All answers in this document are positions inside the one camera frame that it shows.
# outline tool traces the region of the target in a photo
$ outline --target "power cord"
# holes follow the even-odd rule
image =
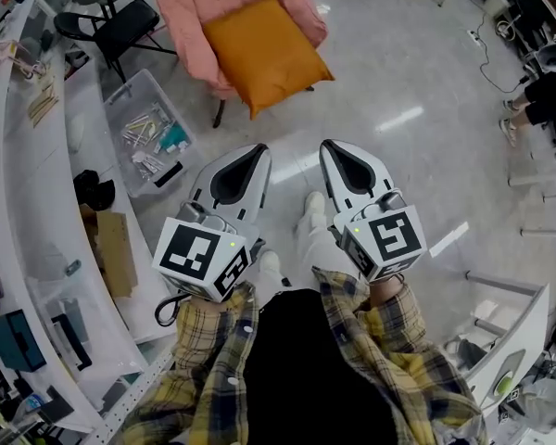
[[[501,91],[503,94],[512,94],[517,90],[517,87],[519,87],[521,84],[525,84],[527,81],[529,81],[529,76],[524,76],[523,78],[521,78],[519,80],[519,82],[517,83],[517,85],[515,85],[511,91],[505,91],[504,89],[502,89],[501,87],[498,87],[484,72],[484,68],[490,64],[490,57],[488,56],[488,46],[486,44],[486,42],[482,39],[482,37],[480,36],[480,30],[482,30],[482,27],[484,26],[484,23],[486,21],[486,11],[480,6],[478,5],[474,0],[469,0],[470,2],[472,2],[475,6],[477,6],[481,11],[482,11],[482,21],[480,22],[480,24],[478,25],[478,27],[475,29],[475,36],[477,38],[477,41],[479,41],[483,46],[484,46],[484,56],[486,57],[486,62],[482,63],[480,65],[480,72],[482,73],[482,75],[484,76],[484,78],[491,83],[494,87],[496,87],[499,91]]]

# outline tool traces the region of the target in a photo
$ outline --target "white electrical outlet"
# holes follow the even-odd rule
[[[472,38],[474,40],[474,43],[476,43],[478,46],[482,47],[482,44],[480,43],[480,38],[478,37],[476,32],[474,32],[473,30],[468,30],[467,34],[469,34],[470,38]]]

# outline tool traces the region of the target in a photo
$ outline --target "brown cardboard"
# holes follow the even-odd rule
[[[112,298],[130,297],[137,285],[125,214],[80,206],[84,229]]]

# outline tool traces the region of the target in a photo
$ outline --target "pink armchair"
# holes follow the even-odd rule
[[[206,81],[211,92],[221,100],[214,127],[221,122],[224,101],[236,95],[219,67],[214,51],[202,30],[202,23],[221,17],[256,0],[157,0],[167,23],[179,59],[194,78]],[[278,0],[309,38],[314,47],[327,36],[325,23],[312,0]]]

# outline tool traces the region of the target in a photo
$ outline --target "black shorts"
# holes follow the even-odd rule
[[[550,121],[556,117],[556,72],[544,74],[525,88],[525,97],[531,102],[525,108],[532,125]]]

